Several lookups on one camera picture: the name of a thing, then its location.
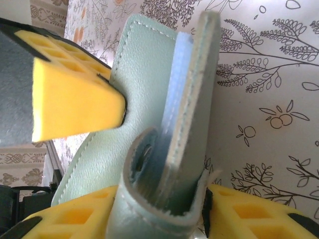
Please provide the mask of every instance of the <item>floral wallpaper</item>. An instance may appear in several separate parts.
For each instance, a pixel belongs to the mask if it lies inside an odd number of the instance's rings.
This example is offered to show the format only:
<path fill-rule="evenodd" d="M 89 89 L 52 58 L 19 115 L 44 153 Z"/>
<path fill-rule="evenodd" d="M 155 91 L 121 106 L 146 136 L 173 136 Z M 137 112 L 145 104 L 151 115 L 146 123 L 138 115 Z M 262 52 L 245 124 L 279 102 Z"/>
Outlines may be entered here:
<path fill-rule="evenodd" d="M 41 186 L 45 155 L 45 142 L 0 148 L 0 184 Z M 30 192 L 23 191 L 20 199 L 28 195 Z"/>
<path fill-rule="evenodd" d="M 315 0 L 70 0 L 65 37 L 112 66 L 130 14 L 196 34 L 202 11 L 219 12 L 205 167 L 223 171 L 215 183 L 319 222 L 318 7 Z M 85 137 L 55 141 L 72 152 L 65 165 Z"/>
<path fill-rule="evenodd" d="M 68 0 L 30 0 L 32 25 L 64 35 Z"/>

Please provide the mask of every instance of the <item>yellow foam pad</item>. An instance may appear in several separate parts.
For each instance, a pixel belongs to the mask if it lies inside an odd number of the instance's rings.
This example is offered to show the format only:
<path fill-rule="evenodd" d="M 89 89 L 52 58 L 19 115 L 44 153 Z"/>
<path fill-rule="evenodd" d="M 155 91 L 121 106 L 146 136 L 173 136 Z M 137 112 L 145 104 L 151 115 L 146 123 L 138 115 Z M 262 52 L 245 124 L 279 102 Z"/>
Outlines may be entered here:
<path fill-rule="evenodd" d="M 210 239 L 315 239 L 288 214 L 294 208 L 211 185 L 213 206 L 210 213 Z"/>
<path fill-rule="evenodd" d="M 15 34 L 50 60 L 34 58 L 32 141 L 122 124 L 126 101 L 104 80 L 110 78 L 110 68 L 62 40 L 25 30 Z"/>
<path fill-rule="evenodd" d="M 35 213 L 42 217 L 23 239 L 104 239 L 117 186 Z"/>

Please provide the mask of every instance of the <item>gray fabric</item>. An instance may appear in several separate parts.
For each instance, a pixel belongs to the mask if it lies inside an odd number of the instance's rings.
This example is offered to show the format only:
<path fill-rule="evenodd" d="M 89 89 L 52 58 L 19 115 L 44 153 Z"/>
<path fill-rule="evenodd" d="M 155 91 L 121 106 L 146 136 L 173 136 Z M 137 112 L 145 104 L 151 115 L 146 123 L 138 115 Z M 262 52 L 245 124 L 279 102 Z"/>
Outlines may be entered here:
<path fill-rule="evenodd" d="M 0 147 L 30 143 L 33 55 L 0 32 Z"/>

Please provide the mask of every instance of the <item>white wall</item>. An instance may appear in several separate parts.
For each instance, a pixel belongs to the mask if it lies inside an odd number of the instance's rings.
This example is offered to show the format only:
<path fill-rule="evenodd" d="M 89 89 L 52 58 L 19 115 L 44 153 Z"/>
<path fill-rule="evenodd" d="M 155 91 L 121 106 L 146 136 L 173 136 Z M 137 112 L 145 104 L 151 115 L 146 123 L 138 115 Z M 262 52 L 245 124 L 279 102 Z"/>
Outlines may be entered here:
<path fill-rule="evenodd" d="M 0 0 L 0 17 L 31 25 L 30 0 Z"/>

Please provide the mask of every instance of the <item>light blue leather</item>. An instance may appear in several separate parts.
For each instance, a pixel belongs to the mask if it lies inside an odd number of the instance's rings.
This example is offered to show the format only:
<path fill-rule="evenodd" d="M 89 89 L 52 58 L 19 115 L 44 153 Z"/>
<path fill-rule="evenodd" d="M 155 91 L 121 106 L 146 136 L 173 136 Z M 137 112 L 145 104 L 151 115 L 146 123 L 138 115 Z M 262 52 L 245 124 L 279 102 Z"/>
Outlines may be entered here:
<path fill-rule="evenodd" d="M 196 32 L 165 167 L 154 167 L 158 132 L 149 128 L 128 152 L 107 239 L 188 239 L 196 228 L 209 183 L 204 155 L 220 40 L 218 14 L 203 12 Z M 154 188 L 150 180 L 157 174 L 160 183 Z"/>
<path fill-rule="evenodd" d="M 59 185 L 53 206 L 118 185 L 134 139 L 150 126 L 160 127 L 175 39 L 176 32 L 145 16 L 128 19 L 110 79 L 126 96 L 125 122 L 120 128 L 89 134 Z"/>
<path fill-rule="evenodd" d="M 145 198 L 157 197 L 154 188 L 158 186 L 161 173 L 165 166 L 169 145 L 177 121 L 178 109 L 186 83 L 188 66 L 192 55 L 193 38 L 190 34 L 179 32 L 176 38 L 173 62 L 168 85 L 165 110 L 159 128 L 159 138 L 152 153 L 152 167 L 148 173 L 152 174 L 147 180 L 145 191 L 140 191 Z"/>
<path fill-rule="evenodd" d="M 157 210 L 133 186 L 136 164 L 147 145 L 154 146 L 157 132 L 145 130 L 132 144 L 125 161 L 120 184 L 109 216 L 106 239 L 189 239 L 201 214 L 208 170 L 198 181 L 190 210 L 183 216 L 172 216 Z"/>

